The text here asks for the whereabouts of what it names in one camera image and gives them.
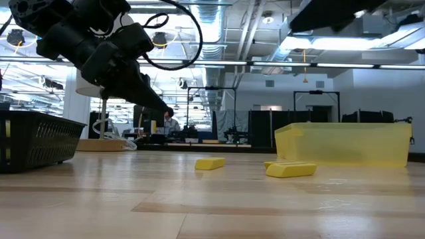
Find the yellow translucent container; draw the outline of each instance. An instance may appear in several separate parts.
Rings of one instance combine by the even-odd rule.
[[[319,165],[404,167],[409,123],[293,123],[275,131],[278,157]]]

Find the black cable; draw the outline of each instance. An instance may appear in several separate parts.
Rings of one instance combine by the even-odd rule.
[[[13,19],[13,16],[11,15],[9,17],[9,19],[7,19],[7,21],[5,22],[5,24],[3,24],[3,26],[1,26],[1,28],[0,28],[0,36],[6,31],[6,28],[11,24],[12,19]]]
[[[112,19],[112,15],[109,13],[109,11],[102,4],[102,0],[99,0],[99,5],[100,5],[101,8],[103,8],[103,10],[105,11],[106,14],[111,16],[110,17],[110,24],[109,24],[108,30],[105,33],[95,33],[94,31],[92,31],[92,32],[95,36],[106,37],[106,36],[109,36],[112,33],[112,31],[114,30],[114,20]]]
[[[203,45],[204,45],[204,37],[203,37],[203,34],[202,34],[202,29],[201,29],[201,26],[199,25],[198,21],[196,20],[195,16],[194,16],[194,15],[193,15],[193,14],[192,14],[189,10],[187,10],[184,6],[182,6],[182,5],[180,5],[180,4],[176,3],[176,2],[174,2],[174,1],[172,1],[172,0],[160,0],[160,1],[162,1],[162,2],[164,2],[164,3],[168,3],[168,4],[171,4],[171,5],[175,6],[176,8],[178,8],[178,9],[182,10],[184,13],[186,13],[186,14],[187,14],[187,15],[188,15],[191,19],[192,19],[192,21],[195,23],[195,25],[196,25],[196,27],[197,27],[197,29],[198,29],[198,33],[199,33],[199,47],[198,47],[198,51],[197,51],[197,53],[196,53],[195,57],[193,57],[193,59],[192,59],[192,60],[190,60],[189,62],[184,63],[184,64],[183,64],[183,65],[181,65],[181,66],[174,67],[174,68],[169,68],[169,67],[161,66],[161,65],[159,65],[159,64],[154,63],[154,62],[153,62],[153,61],[149,58],[149,56],[148,56],[146,53],[144,53],[144,54],[142,55],[142,57],[144,57],[144,59],[145,59],[145,60],[146,60],[149,64],[151,64],[152,66],[154,66],[154,67],[156,67],[156,68],[158,68],[158,69],[161,69],[161,70],[168,70],[168,71],[181,70],[181,69],[184,69],[184,68],[186,68],[186,67],[188,67],[188,66],[192,65],[193,63],[195,63],[195,61],[196,61],[196,60],[198,60],[199,56],[201,55],[202,47],[203,47]]]
[[[150,24],[150,22],[152,22],[153,20],[157,19],[158,17],[162,17],[162,16],[166,16],[167,18],[161,24],[156,24],[155,26],[148,26],[148,24]],[[158,29],[158,28],[164,27],[168,23],[169,19],[170,19],[170,17],[168,16],[167,13],[158,13],[158,14],[150,17],[143,27],[147,28],[147,29]]]

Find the metal frame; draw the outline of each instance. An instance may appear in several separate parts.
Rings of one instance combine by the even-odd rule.
[[[307,94],[313,94],[313,95],[323,95],[327,94],[329,97],[331,97],[329,94],[336,94],[337,95],[337,103],[338,103],[338,122],[341,123],[341,104],[340,104],[340,93],[339,92],[324,92],[321,90],[310,90],[310,91],[294,91],[294,121],[297,121],[297,94],[298,93],[307,93]]]
[[[189,99],[191,98],[190,92],[192,89],[197,89],[198,91],[204,89],[206,91],[209,90],[233,90],[234,92],[234,111],[233,111],[233,126],[236,127],[236,88],[232,87],[215,87],[215,86],[207,86],[207,87],[188,87],[187,88],[187,111],[186,111],[186,125],[189,126]]]

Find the basket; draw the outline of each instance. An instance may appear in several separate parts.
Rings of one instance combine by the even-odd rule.
[[[38,112],[0,111],[0,173],[73,158],[84,127]]]

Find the sponge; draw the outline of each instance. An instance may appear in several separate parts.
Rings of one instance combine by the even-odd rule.
[[[317,165],[313,163],[279,165],[271,164],[266,171],[267,176],[285,178],[313,175]]]
[[[264,167],[267,168],[272,164],[278,164],[278,165],[293,165],[293,164],[302,164],[305,162],[296,162],[296,161],[274,161],[274,162],[264,162]]]
[[[195,169],[213,170],[213,169],[217,169],[219,167],[223,167],[224,162],[225,162],[224,158],[220,158],[220,157],[198,159],[197,163],[195,164]]]

